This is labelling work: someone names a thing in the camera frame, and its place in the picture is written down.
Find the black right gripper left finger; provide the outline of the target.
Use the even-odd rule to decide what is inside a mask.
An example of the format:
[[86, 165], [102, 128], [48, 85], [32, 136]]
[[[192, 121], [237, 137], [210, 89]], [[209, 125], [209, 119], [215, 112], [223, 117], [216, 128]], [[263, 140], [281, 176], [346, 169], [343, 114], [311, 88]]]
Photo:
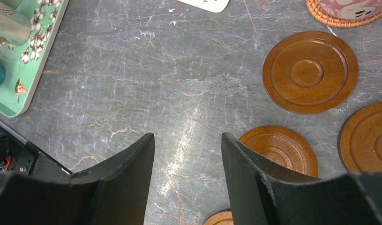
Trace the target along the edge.
[[0, 173], [0, 225], [142, 225], [155, 140], [146, 133], [93, 167], [55, 180]]

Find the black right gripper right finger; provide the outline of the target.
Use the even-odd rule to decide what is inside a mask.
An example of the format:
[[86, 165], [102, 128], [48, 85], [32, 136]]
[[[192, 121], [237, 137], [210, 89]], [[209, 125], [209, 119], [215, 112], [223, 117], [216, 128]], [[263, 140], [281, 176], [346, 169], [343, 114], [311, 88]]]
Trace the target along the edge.
[[382, 172], [319, 179], [280, 166], [221, 136], [236, 225], [382, 225]]

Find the woven rattan coaster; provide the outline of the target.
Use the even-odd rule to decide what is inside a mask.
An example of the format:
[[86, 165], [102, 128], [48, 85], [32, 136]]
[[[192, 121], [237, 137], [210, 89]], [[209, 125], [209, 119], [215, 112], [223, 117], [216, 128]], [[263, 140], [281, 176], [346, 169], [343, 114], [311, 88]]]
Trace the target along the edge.
[[321, 6], [318, 4], [318, 0], [306, 0], [306, 6], [311, 16], [314, 19], [316, 19], [317, 21], [325, 25], [328, 25], [331, 27], [338, 27], [338, 28], [353, 28], [353, 27], [366, 25], [382, 16], [382, 12], [380, 12], [377, 15], [364, 18], [361, 20], [344, 20], [344, 19], [334, 18], [333, 16], [325, 12], [321, 8]]

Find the pink ghost pattern mug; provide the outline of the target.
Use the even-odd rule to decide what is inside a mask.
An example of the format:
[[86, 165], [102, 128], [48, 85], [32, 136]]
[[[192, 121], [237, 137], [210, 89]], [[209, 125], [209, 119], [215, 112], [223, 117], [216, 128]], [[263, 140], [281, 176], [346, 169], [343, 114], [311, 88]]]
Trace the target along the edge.
[[382, 12], [382, 0], [318, 0], [329, 15], [337, 19], [361, 20]]

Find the brown wooden ridged coaster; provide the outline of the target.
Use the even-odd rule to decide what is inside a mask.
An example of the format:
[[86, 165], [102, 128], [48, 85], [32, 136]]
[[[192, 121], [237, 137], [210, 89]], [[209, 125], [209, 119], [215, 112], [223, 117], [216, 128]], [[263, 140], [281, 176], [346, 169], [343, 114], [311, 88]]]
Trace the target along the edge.
[[352, 48], [322, 31], [292, 34], [268, 53], [262, 79], [269, 97], [294, 113], [322, 113], [339, 105], [357, 84]]
[[359, 109], [345, 121], [337, 148], [346, 170], [382, 172], [382, 101]]
[[232, 211], [230, 209], [218, 211], [207, 218], [203, 225], [234, 225]]

